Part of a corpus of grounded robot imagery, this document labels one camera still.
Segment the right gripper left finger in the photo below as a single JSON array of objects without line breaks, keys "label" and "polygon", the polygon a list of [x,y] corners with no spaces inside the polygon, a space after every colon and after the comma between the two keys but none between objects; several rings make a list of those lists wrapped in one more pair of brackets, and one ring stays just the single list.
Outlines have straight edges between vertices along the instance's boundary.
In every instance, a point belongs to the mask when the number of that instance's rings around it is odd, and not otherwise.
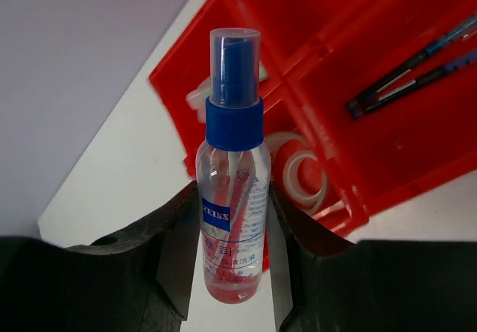
[{"label": "right gripper left finger", "polygon": [[198,187],[90,245],[1,238],[3,331],[178,331],[198,249]]}]

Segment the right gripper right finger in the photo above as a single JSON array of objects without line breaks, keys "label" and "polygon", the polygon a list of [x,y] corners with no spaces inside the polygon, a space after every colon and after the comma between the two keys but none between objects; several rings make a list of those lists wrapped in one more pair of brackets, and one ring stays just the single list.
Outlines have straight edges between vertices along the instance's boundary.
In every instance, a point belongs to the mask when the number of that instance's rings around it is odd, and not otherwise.
[{"label": "right gripper right finger", "polygon": [[474,331],[476,244],[352,243],[269,189],[278,331]]}]

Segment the small clear tape roll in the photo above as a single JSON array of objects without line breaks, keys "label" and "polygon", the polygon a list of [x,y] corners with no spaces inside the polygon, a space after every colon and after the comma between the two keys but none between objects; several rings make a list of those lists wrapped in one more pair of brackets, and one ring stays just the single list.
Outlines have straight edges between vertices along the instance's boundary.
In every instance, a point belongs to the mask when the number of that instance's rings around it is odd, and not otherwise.
[{"label": "small clear tape roll", "polygon": [[314,194],[307,193],[298,179],[298,169],[305,159],[318,162],[317,157],[310,150],[296,151],[285,162],[282,172],[282,182],[285,191],[296,202],[302,205],[321,205],[326,195],[327,176],[323,169],[319,169],[321,185],[320,190]]}]

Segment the large silver tape roll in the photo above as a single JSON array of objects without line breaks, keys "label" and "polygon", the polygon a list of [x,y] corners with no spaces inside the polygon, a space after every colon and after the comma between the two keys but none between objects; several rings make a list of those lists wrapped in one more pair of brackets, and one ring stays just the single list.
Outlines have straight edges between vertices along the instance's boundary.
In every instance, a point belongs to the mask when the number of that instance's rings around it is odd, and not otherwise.
[{"label": "large silver tape roll", "polygon": [[[285,191],[285,187],[282,182],[282,172],[286,160],[296,151],[310,150],[308,143],[299,134],[292,132],[276,132],[265,138],[265,143],[269,148],[272,157],[272,178],[274,183],[291,199],[291,201],[298,206],[306,214],[315,215],[321,205],[312,204],[309,206],[302,205],[293,200]],[[299,166],[298,179],[307,193],[314,194],[320,190],[321,178],[319,169],[323,169],[319,159],[318,162],[314,162],[311,159],[305,159]]]}]

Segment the clear blue-cap spray bottle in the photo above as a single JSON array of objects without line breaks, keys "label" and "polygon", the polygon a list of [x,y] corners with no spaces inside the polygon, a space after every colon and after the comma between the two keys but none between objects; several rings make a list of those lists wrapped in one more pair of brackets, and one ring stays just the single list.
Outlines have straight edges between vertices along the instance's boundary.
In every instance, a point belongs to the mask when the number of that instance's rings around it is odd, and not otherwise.
[{"label": "clear blue-cap spray bottle", "polygon": [[204,283],[226,304],[254,296],[263,270],[271,154],[259,95],[260,38],[249,28],[210,33],[211,93],[195,165]]}]

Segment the pink highlighter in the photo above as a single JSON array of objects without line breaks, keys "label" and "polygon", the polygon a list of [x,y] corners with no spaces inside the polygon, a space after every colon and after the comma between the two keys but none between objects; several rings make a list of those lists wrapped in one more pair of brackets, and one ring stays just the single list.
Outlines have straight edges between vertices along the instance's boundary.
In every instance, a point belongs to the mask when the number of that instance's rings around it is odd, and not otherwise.
[{"label": "pink highlighter", "polygon": [[186,102],[193,110],[199,110],[204,106],[206,98],[211,93],[210,80],[206,79],[198,87],[187,94]]}]

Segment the dark blue pen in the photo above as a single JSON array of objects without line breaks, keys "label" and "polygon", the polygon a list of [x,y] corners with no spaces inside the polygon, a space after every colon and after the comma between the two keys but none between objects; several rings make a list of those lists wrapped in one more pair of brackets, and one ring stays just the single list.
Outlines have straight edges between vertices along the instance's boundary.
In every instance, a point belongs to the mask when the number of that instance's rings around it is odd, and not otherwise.
[{"label": "dark blue pen", "polygon": [[399,80],[402,76],[407,75],[431,56],[432,55],[428,49],[421,50],[415,56],[411,57],[383,77],[385,82],[380,87],[376,87],[376,85],[379,84],[379,82],[376,82],[372,87],[368,87],[362,93],[359,93],[353,102],[347,104],[347,109],[353,111],[352,115],[354,117],[370,114],[400,98],[451,75],[453,72],[457,72],[458,70],[474,64],[476,62],[476,48],[399,87],[394,88],[393,90],[389,90],[386,93],[383,92],[384,88]]}]

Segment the blue pen with label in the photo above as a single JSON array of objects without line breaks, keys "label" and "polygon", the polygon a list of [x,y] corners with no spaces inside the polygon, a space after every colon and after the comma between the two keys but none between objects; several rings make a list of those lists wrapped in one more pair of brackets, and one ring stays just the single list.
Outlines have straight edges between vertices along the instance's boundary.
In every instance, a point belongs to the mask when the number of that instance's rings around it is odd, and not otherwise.
[{"label": "blue pen with label", "polygon": [[345,107],[353,119],[375,112],[413,92],[416,92],[453,72],[462,70],[476,62],[476,50],[472,49],[464,55],[440,65],[409,82],[388,92],[385,89],[404,77],[437,53],[458,39],[466,40],[472,32],[476,32],[476,14],[474,13],[442,37],[429,43],[416,54],[402,62],[378,81],[361,91],[354,99],[348,101]]}]

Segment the green highlighter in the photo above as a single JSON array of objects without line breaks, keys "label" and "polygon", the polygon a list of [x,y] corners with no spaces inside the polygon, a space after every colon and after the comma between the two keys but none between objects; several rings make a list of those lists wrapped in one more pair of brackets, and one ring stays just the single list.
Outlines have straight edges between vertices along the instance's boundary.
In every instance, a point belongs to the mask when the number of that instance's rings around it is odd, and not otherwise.
[{"label": "green highlighter", "polygon": [[269,78],[267,69],[262,63],[259,63],[259,82],[263,82]]}]

